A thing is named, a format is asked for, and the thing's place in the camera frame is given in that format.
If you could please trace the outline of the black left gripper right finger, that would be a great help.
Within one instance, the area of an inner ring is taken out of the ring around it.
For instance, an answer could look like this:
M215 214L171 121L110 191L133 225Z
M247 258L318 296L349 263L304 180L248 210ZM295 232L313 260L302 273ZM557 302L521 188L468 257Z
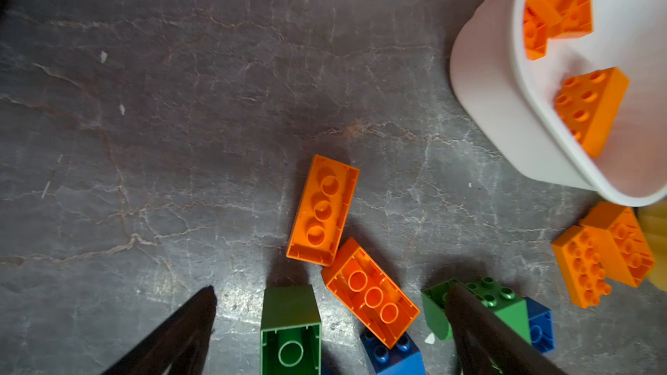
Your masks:
M465 375L563 373L462 285L449 290L446 316Z

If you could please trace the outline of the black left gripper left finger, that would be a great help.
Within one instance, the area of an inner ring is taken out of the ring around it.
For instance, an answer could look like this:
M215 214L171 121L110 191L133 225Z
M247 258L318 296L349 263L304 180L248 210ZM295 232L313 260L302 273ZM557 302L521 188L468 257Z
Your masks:
M216 305L213 286L206 286L105 372L201 374L208 355Z

